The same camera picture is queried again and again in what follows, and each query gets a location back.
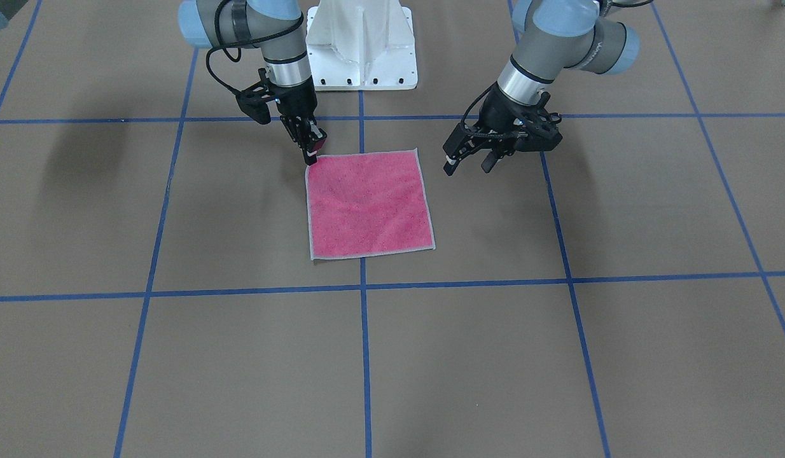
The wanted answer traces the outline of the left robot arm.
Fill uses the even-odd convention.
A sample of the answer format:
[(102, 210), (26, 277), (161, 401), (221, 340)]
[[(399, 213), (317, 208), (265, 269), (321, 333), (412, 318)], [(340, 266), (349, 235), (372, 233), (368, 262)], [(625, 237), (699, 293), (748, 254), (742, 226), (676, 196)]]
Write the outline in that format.
[(640, 50), (639, 35), (609, 20), (611, 1), (520, 1), (512, 23), (518, 43), (497, 80), (474, 100), (477, 121), (462, 118), (446, 139), (444, 172), (478, 151), (487, 151), (482, 169), (489, 173), (515, 153), (547, 153), (563, 139), (561, 116), (546, 105), (550, 87), (565, 69), (619, 74)]

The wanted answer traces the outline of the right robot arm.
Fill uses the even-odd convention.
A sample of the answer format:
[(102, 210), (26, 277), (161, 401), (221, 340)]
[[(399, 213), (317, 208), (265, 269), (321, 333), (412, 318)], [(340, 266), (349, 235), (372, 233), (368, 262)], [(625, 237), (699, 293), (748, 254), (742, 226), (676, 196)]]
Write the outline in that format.
[[(183, 1), (177, 10), (185, 41), (206, 49), (207, 72), (237, 101), (239, 110), (260, 125), (271, 122), (274, 102), (288, 136), (302, 152), (306, 165), (317, 162), (328, 134), (315, 117), (317, 96), (303, 23), (296, 1)], [(233, 63), (242, 51), (261, 50), (264, 67), (252, 86), (238, 89), (212, 69), (211, 58), (223, 52)]]

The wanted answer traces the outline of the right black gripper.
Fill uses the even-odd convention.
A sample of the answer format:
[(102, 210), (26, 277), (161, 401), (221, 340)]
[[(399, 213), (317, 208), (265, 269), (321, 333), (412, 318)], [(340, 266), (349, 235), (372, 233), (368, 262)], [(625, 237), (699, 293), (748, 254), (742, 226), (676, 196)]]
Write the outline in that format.
[(317, 151), (323, 147), (328, 134), (315, 121), (317, 99), (313, 78), (307, 78), (296, 86), (275, 85), (274, 98), (278, 101), (280, 121), (302, 151), (305, 165), (314, 165)]

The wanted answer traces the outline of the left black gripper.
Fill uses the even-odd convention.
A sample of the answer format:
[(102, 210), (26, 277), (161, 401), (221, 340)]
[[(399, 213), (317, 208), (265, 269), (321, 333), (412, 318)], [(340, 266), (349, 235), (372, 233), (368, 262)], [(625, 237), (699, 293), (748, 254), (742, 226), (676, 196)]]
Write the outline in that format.
[[(544, 89), (536, 93), (538, 99), (542, 90)], [(462, 117), (462, 121), (454, 127), (443, 144), (446, 158), (443, 170), (447, 176), (453, 176), (462, 160), (476, 154), (482, 148), (491, 149), (482, 162), (485, 173), (490, 173), (500, 160), (512, 156), (515, 139), (517, 139), (517, 128), (520, 125), (517, 112), (520, 108), (533, 105), (523, 105), (513, 101), (496, 82), (491, 84), (473, 104), (478, 101), (483, 101), (483, 104), (476, 123), (468, 127), (465, 117)]]

